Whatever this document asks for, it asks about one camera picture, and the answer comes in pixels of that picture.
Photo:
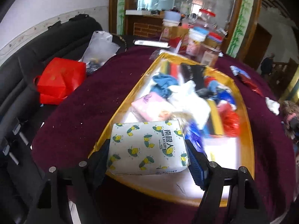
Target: blue gripper pad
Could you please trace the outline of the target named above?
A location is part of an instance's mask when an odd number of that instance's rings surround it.
[[[207,190],[207,177],[208,177],[208,168],[203,170],[203,168],[196,161],[195,156],[188,149],[189,153],[189,171],[192,175],[192,178],[197,186],[199,186],[203,191]]]

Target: pink package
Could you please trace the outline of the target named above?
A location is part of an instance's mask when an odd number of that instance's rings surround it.
[[[155,92],[151,92],[131,103],[132,112],[137,119],[143,121],[167,120],[169,114],[175,111],[172,104]]]

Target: person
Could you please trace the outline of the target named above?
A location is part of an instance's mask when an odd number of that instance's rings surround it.
[[[272,72],[272,65],[273,65],[273,59],[275,57],[274,53],[271,53],[269,57],[266,57],[261,64],[261,71],[262,71],[262,78],[268,79],[269,74]]]

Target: green bamboo painting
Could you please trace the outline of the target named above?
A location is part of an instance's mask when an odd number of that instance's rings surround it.
[[[125,18],[125,0],[117,0],[116,31],[117,34],[119,35],[122,35],[124,31],[124,18]]]
[[[235,58],[237,56],[237,53],[244,39],[244,35],[246,33],[246,29],[248,27],[249,19],[252,12],[253,1],[254,0],[242,0],[240,13],[233,33],[233,37],[231,38],[231,42],[226,52],[231,57]]]

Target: screw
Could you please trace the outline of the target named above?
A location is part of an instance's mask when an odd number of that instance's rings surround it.
[[[87,165],[87,162],[85,162],[85,161],[79,162],[80,167],[85,167],[86,165]]]
[[[53,173],[53,172],[55,172],[55,171],[56,171],[56,167],[50,167],[50,168],[49,168],[49,172],[50,172],[50,173]]]
[[[214,162],[214,161],[211,161],[211,162],[209,162],[209,165],[211,167],[217,167],[218,164],[216,162]]]
[[[247,172],[247,168],[244,167],[244,166],[241,166],[241,167],[240,167],[240,170],[241,170],[243,173],[246,173],[246,172]]]

